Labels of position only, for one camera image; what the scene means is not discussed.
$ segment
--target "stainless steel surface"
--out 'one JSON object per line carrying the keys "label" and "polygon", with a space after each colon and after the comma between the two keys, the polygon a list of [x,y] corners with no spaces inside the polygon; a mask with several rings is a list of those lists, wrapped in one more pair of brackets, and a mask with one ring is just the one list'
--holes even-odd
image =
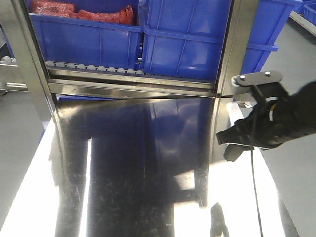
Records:
{"label": "stainless steel surface", "polygon": [[[238,106],[226,105],[237,119]],[[249,154],[211,157],[214,106],[210,98],[61,102],[0,237],[208,237],[216,203],[224,236],[259,237]],[[255,159],[264,233],[292,237],[260,152]]]}
{"label": "stainless steel surface", "polygon": [[27,88],[26,84],[23,84],[23,83],[11,83],[11,82],[8,82],[8,83],[2,82],[2,84],[0,85],[0,90],[28,92],[28,88]]}
{"label": "stainless steel surface", "polygon": [[0,82],[24,83],[17,64],[0,62]]}
{"label": "stainless steel surface", "polygon": [[290,17],[306,30],[308,30],[312,35],[316,36],[316,26],[306,20],[303,16],[296,13],[295,11],[292,11]]}
{"label": "stainless steel surface", "polygon": [[232,1],[216,93],[231,96],[230,80],[240,75],[259,0]]}
{"label": "stainless steel surface", "polygon": [[52,93],[68,95],[100,96],[108,98],[153,98],[172,96],[212,97],[209,89],[183,88],[179,86],[154,84],[109,84],[102,81],[49,79]]}
{"label": "stainless steel surface", "polygon": [[48,73],[23,0],[1,1],[0,22],[44,127],[55,109]]}
{"label": "stainless steel surface", "polygon": [[181,87],[193,87],[201,89],[212,89],[213,85],[206,83],[205,81],[192,80],[192,79],[177,79],[171,77],[159,77],[159,76],[148,76],[148,75],[131,75],[131,74],[119,74],[119,73],[109,73],[109,72],[91,72],[88,70],[71,70],[71,69],[60,69],[56,67],[48,67],[48,71],[51,78],[69,78],[72,79],[87,78],[87,79],[103,79],[112,82],[136,82],[136,83],[146,83],[146,84],[157,84],[157,85],[171,85],[171,86],[181,86]]}

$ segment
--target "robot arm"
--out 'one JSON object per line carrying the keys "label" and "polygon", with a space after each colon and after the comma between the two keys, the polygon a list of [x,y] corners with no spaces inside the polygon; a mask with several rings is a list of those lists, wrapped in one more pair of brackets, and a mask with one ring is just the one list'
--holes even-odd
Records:
{"label": "robot arm", "polygon": [[[316,81],[291,96],[278,81],[263,81],[253,80],[252,74],[233,78],[233,84],[249,87],[257,104],[248,117],[216,134],[219,144],[229,143],[224,153],[226,160],[235,161],[243,151],[253,147],[272,149],[286,141],[316,133]],[[269,97],[276,99],[266,101]]]}

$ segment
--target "red packaged item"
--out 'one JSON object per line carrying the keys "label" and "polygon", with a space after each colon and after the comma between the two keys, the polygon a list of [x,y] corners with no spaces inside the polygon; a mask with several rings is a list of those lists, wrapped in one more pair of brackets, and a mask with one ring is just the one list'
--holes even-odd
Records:
{"label": "red packaged item", "polygon": [[31,3],[31,11],[37,14],[133,25],[134,12],[132,5],[128,5],[114,13],[93,13],[86,10],[75,13],[75,8],[76,5],[73,3],[52,0],[33,0]]}
{"label": "red packaged item", "polygon": [[119,23],[119,13],[96,13],[95,21],[109,22],[109,23]]}
{"label": "red packaged item", "polygon": [[134,22],[134,12],[133,12],[133,8],[132,5],[128,5],[125,8],[126,11],[126,23],[127,25],[133,25]]}
{"label": "red packaged item", "polygon": [[56,8],[59,16],[68,16],[75,12],[76,5],[73,3],[51,1],[51,0],[33,0],[31,2],[31,12],[45,14],[45,12],[54,12]]}

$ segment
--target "metal leg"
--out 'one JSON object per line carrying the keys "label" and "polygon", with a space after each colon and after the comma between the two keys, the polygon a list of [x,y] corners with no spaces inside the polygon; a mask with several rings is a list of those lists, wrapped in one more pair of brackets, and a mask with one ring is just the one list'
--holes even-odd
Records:
{"label": "metal leg", "polygon": [[36,111],[46,128],[56,99],[49,91],[49,78],[24,0],[1,1],[0,22],[19,64]]}
{"label": "metal leg", "polygon": [[232,94],[230,79],[241,72],[258,4],[259,0],[235,0],[232,3],[218,83],[215,87],[216,93],[222,96]]}

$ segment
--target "stainless steel table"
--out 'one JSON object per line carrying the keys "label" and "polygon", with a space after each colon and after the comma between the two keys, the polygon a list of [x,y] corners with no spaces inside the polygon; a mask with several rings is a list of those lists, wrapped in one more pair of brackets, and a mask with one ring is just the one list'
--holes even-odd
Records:
{"label": "stainless steel table", "polygon": [[[250,152],[213,155],[216,105],[61,101],[0,237],[259,237]],[[254,170],[263,235],[298,236],[259,150]]]}

